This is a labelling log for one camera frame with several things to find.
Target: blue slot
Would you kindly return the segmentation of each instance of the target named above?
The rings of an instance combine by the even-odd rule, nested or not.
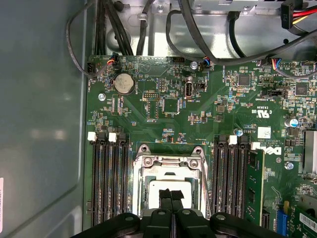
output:
[[[287,220],[288,216],[282,211],[277,211],[276,232],[280,235],[287,236]]]

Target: motherboard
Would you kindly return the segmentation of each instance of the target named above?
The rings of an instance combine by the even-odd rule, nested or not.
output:
[[[88,81],[84,229],[123,212],[141,217],[169,189],[206,218],[227,212],[317,236],[317,220],[297,207],[317,197],[317,79],[260,62],[111,57],[88,63],[108,67]],[[316,64],[280,69],[304,75]]]

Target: gray metal panel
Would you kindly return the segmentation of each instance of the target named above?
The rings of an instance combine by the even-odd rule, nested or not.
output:
[[[123,12],[119,13],[124,27],[131,36],[131,46],[133,52],[139,40],[140,21],[138,14],[142,12],[147,0],[121,0],[127,4]],[[207,45],[210,46],[213,54],[218,58],[235,58],[235,54],[228,36],[227,13],[230,10],[243,10],[246,6],[245,0],[225,1],[229,5],[224,5],[222,0],[196,0],[193,5],[194,11],[201,15],[195,15],[195,21],[204,37]],[[292,41],[295,36],[281,28],[279,10],[281,1],[257,1],[248,0],[248,11],[240,14],[236,21],[235,34],[238,44],[247,56],[263,51],[271,50],[283,45],[283,40]],[[309,6],[316,5],[316,1],[306,1]],[[159,5],[164,7],[163,13],[157,11]],[[165,24],[167,13],[170,9],[179,9],[177,0],[156,0],[152,5],[152,12],[149,15],[147,37],[143,55],[165,57],[174,56],[175,53],[169,48],[165,38]],[[313,14],[298,24],[306,31],[315,30],[316,15]],[[182,15],[172,16],[171,39],[173,43],[184,53],[190,55],[203,55],[198,49],[186,27]],[[118,46],[114,45],[114,34],[109,21],[107,21],[107,46],[108,53],[113,50],[118,51]],[[278,55],[284,60],[314,60],[316,57],[316,39],[303,42],[292,49]]]
[[[68,55],[64,32],[68,17],[83,4],[10,0],[1,5],[1,238],[66,238],[82,229],[86,84]],[[82,15],[71,32],[79,59],[84,26]]]

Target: capacitor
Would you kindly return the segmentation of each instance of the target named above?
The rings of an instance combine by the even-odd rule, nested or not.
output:
[[[243,135],[243,130],[235,128],[233,130],[233,134],[236,135],[236,136],[241,136],[241,135]]]
[[[198,68],[198,63],[197,63],[196,61],[192,61],[192,62],[190,63],[190,68],[191,68],[192,70],[196,70],[196,69]]]
[[[298,120],[296,118],[288,118],[284,122],[286,127],[297,127],[298,126]]]

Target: yellow wire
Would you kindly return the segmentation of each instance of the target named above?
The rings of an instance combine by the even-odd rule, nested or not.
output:
[[[107,63],[110,63],[110,62],[114,62],[114,59],[110,59],[110,60],[108,60],[108,62],[107,62]]]
[[[272,66],[273,66],[273,70],[276,70],[276,68],[275,68],[275,59],[272,59]]]
[[[308,17],[308,16],[303,16],[303,17],[298,18],[297,20],[293,21],[293,25],[295,25],[295,24],[297,24],[298,22],[304,20],[306,17]]]

